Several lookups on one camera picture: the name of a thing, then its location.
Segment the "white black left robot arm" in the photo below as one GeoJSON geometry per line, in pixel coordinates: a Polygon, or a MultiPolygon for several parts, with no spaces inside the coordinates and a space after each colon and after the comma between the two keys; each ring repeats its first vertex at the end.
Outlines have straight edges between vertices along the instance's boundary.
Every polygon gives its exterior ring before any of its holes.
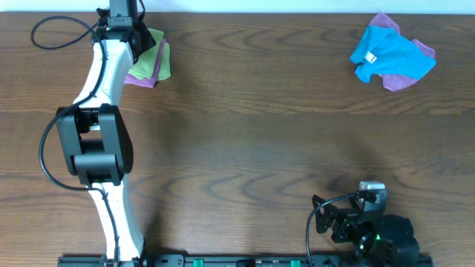
{"type": "Polygon", "coordinates": [[[135,221],[128,190],[134,164],[131,138],[119,112],[125,77],[141,54],[155,46],[146,29],[141,1],[111,1],[99,10],[92,31],[94,57],[85,85],[70,107],[59,108],[57,127],[77,191],[87,191],[106,239],[98,259],[63,257],[60,266],[148,266],[145,239],[135,221]]]}

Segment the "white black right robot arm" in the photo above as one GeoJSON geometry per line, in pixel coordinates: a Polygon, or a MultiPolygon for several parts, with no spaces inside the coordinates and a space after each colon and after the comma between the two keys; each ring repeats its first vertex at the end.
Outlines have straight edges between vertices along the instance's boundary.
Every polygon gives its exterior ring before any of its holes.
{"type": "Polygon", "coordinates": [[[325,200],[312,197],[313,210],[308,216],[305,246],[310,266],[310,223],[315,220],[319,234],[332,231],[334,243],[352,243],[355,251],[340,256],[331,266],[417,266],[419,243],[411,221],[395,214],[385,214],[387,191],[361,189],[355,193],[325,200]]]}

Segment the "yellow-green cloth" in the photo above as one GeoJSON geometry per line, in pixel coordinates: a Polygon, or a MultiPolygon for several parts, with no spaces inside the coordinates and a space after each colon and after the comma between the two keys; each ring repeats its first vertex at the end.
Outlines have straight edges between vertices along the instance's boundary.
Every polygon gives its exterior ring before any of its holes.
{"type": "Polygon", "coordinates": [[[129,70],[125,80],[129,84],[153,87],[157,81],[160,70],[161,53],[166,42],[164,32],[148,29],[157,44],[150,50],[144,52],[139,61],[129,70]]]}

